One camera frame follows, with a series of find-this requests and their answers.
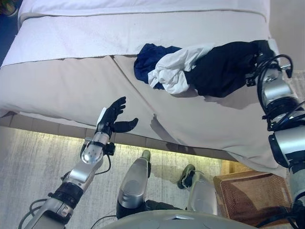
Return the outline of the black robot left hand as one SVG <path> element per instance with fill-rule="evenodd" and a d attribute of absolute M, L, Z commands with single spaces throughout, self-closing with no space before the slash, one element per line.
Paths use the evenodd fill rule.
<path fill-rule="evenodd" d="M 119 121 L 117 122 L 117 117 L 123 113 L 124 108 L 126 107 L 126 97 L 121 97 L 108 107 L 97 124 L 95 132 L 101 132 L 107 134 L 109 137 L 112 136 L 112 133 L 126 133 L 133 130 L 139 119 L 135 118 L 131 121 Z"/>

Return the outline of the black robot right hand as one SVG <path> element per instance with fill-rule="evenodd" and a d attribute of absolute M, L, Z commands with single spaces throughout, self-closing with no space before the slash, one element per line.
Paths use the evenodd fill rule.
<path fill-rule="evenodd" d="M 279 50 L 274 39 L 256 40 L 252 41 L 251 44 L 257 47 L 256 62 L 258 64 L 279 55 Z"/>

